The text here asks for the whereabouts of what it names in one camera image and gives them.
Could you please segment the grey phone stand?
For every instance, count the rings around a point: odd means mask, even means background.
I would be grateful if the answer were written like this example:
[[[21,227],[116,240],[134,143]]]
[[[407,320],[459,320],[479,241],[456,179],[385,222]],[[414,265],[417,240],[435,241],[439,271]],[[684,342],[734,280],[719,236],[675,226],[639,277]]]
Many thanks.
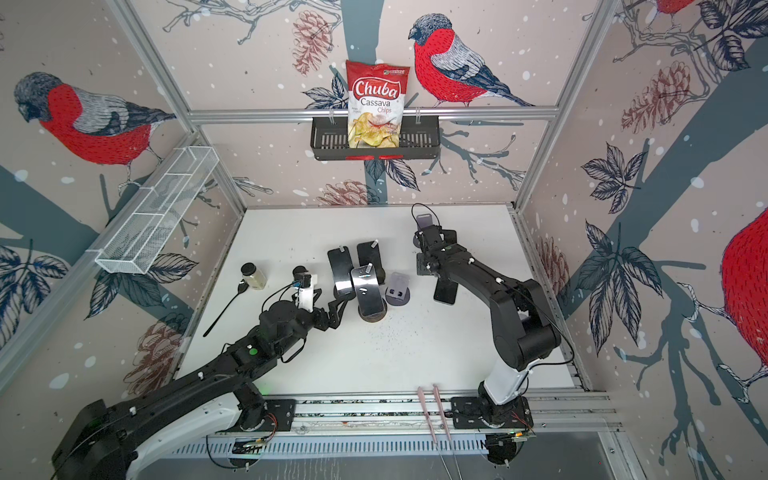
[[[392,306],[404,306],[410,301],[409,277],[393,272],[387,277],[385,300]]]
[[[424,229],[433,226],[435,224],[434,217],[429,214],[418,214],[415,217],[416,223],[417,223],[417,230],[423,231]]]

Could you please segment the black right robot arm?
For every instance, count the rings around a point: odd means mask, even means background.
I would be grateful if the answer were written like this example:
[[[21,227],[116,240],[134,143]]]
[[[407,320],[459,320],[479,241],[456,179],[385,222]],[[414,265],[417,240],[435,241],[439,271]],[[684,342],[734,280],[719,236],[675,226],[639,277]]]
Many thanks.
[[[498,360],[480,383],[480,417],[490,425],[504,422],[522,404],[525,385],[537,367],[549,366],[562,334],[551,318],[541,285],[505,276],[476,259],[457,242],[456,232],[439,225],[415,233],[420,253],[417,265],[437,278],[433,299],[452,305],[459,287],[489,309],[493,345]]]

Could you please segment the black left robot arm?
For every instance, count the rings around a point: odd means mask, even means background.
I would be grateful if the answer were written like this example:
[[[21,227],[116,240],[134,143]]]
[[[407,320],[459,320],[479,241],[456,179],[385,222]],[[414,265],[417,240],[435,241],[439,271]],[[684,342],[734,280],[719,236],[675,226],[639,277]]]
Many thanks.
[[[295,401],[268,401],[255,382],[295,359],[311,330],[336,329],[343,304],[305,310],[279,300],[205,365],[134,399],[83,407],[52,455],[56,479],[134,479],[154,462],[218,432],[292,427]]]

